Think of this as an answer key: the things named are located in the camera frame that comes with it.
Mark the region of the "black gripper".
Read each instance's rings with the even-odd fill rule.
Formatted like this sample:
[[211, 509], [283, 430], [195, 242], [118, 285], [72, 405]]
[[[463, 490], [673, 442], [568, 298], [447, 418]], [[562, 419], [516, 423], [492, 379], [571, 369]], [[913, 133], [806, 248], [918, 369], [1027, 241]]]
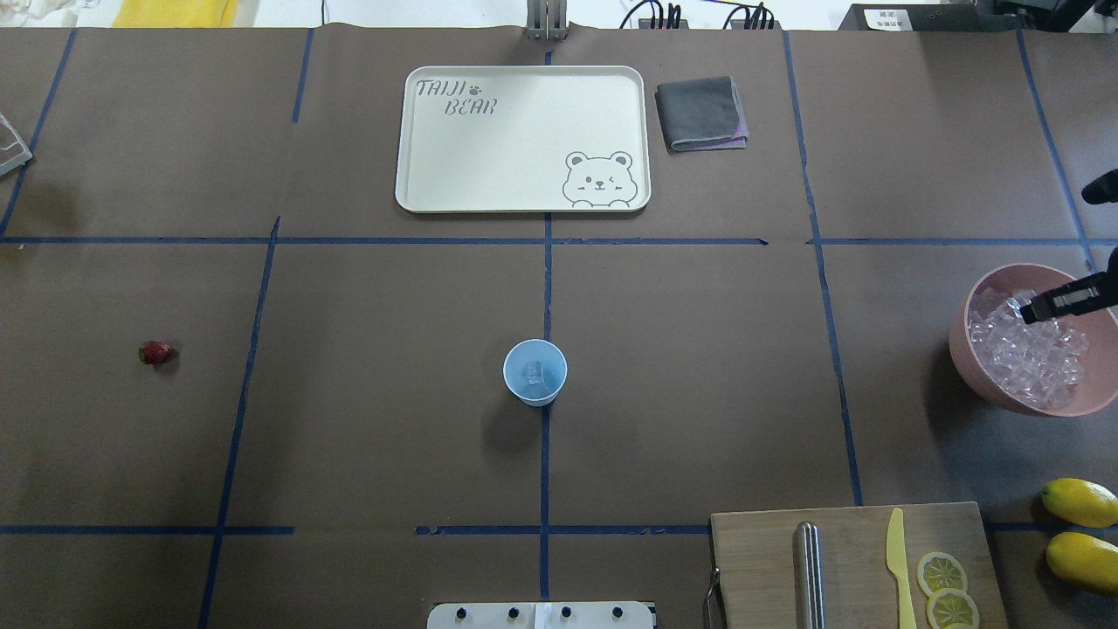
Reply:
[[1109, 254], [1106, 271], [1095, 273], [1086, 278], [1062, 284], [1055, 289], [1035, 294], [1033, 298], [1018, 308], [1018, 314], [1026, 325], [1058, 320], [1073, 315], [1090, 314], [1095, 309], [1106, 309], [1117, 306], [1117, 247]]

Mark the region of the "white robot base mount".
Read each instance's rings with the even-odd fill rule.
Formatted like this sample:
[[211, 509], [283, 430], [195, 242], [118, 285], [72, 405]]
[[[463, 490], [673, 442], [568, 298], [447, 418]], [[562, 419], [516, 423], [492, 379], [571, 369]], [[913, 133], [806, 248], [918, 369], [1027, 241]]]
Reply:
[[459, 602], [432, 608], [427, 628], [656, 628], [655, 606], [620, 601]]

